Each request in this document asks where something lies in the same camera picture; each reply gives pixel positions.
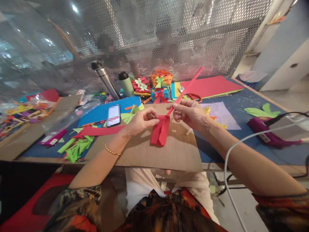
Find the smartphone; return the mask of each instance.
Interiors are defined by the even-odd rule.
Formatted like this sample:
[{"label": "smartphone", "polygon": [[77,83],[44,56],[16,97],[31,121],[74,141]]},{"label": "smartphone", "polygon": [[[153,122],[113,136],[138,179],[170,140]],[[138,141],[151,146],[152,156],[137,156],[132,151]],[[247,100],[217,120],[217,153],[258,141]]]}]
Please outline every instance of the smartphone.
[{"label": "smartphone", "polygon": [[107,116],[107,127],[120,124],[120,105],[109,107]]}]

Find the white cable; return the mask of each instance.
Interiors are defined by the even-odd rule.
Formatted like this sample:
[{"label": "white cable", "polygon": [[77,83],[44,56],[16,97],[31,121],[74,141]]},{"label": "white cable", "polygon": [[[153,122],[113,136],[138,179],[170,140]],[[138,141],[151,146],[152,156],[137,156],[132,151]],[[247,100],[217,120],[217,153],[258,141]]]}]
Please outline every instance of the white cable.
[{"label": "white cable", "polygon": [[294,125],[303,123],[304,121],[307,121],[307,120],[309,120],[309,117],[308,117],[308,118],[305,118],[305,119],[303,119],[303,120],[301,120],[301,121],[298,121],[298,122],[296,122],[296,123],[287,125],[287,126],[275,128],[275,129],[272,129],[272,130],[266,130],[266,131],[262,131],[262,132],[259,132],[259,133],[255,133],[255,134],[249,135],[249,136],[243,138],[242,140],[239,140],[239,141],[238,141],[237,143],[235,143],[233,146],[231,146],[231,147],[229,148],[228,152],[226,153],[225,163],[224,163],[224,183],[225,183],[226,190],[227,190],[227,192],[228,192],[228,194],[229,194],[229,197],[230,197],[230,199],[231,199],[232,205],[233,205],[233,207],[234,207],[234,209],[235,209],[235,212],[236,212],[236,214],[237,214],[237,217],[238,217],[238,219],[239,219],[239,222],[240,222],[240,224],[241,224],[241,226],[242,226],[242,228],[243,228],[243,230],[244,230],[245,232],[247,232],[247,229],[246,229],[245,224],[244,224],[244,222],[242,221],[241,216],[240,216],[240,214],[239,214],[239,212],[238,212],[238,210],[237,210],[237,207],[236,207],[236,205],[235,205],[235,202],[234,202],[234,200],[233,200],[233,198],[232,198],[232,195],[231,195],[231,192],[230,192],[230,190],[229,190],[228,182],[227,182],[227,180],[226,180],[226,172],[227,172],[227,168],[228,168],[228,158],[229,158],[229,154],[230,154],[231,150],[232,150],[234,147],[236,147],[238,144],[240,144],[241,142],[243,142],[243,141],[245,141],[246,139],[249,139],[249,138],[251,138],[251,137],[253,137],[253,136],[260,135],[260,134],[264,134],[264,133],[268,133],[268,132],[272,132],[272,131],[275,131],[275,130],[277,131],[277,130],[280,130],[280,129],[288,128],[288,127],[291,127],[291,126],[294,126]]}]

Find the white paper sheet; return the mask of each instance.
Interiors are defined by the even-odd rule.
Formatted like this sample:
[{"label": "white paper sheet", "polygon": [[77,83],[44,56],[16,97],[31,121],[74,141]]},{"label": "white paper sheet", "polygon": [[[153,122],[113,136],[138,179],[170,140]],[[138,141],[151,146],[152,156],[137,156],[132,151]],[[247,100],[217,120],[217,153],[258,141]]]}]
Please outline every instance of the white paper sheet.
[{"label": "white paper sheet", "polygon": [[240,126],[237,124],[231,113],[225,107],[223,102],[215,103],[202,103],[200,106],[204,109],[205,107],[210,107],[209,115],[212,117],[217,117],[216,121],[227,126],[227,130],[241,130]]}]

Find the white pants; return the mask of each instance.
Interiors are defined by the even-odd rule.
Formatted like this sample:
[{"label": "white pants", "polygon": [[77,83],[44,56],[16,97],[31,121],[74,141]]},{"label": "white pants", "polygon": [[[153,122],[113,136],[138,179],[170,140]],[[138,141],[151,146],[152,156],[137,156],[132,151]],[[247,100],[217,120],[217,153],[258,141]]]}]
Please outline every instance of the white pants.
[{"label": "white pants", "polygon": [[[211,219],[219,224],[217,217],[213,211],[213,203],[210,198],[209,181],[206,172],[184,172],[173,171],[176,185],[172,192],[181,187],[186,187],[190,193],[201,203],[206,209]],[[163,190],[155,179],[151,169],[126,168],[126,190],[128,201],[127,216],[133,207],[143,198],[155,190],[159,196],[165,197]]]}]

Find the hand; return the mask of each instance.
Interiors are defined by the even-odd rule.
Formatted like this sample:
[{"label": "hand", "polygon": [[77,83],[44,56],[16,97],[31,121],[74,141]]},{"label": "hand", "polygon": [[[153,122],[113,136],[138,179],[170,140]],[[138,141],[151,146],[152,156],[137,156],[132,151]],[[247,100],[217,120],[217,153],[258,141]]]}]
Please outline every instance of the hand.
[{"label": "hand", "polygon": [[159,123],[159,116],[153,107],[137,112],[131,121],[123,128],[123,132],[128,136],[137,135],[148,127]]},{"label": "hand", "polygon": [[180,122],[182,120],[193,130],[201,131],[205,125],[214,123],[197,101],[182,99],[179,104],[174,103],[173,107],[175,121]]}]

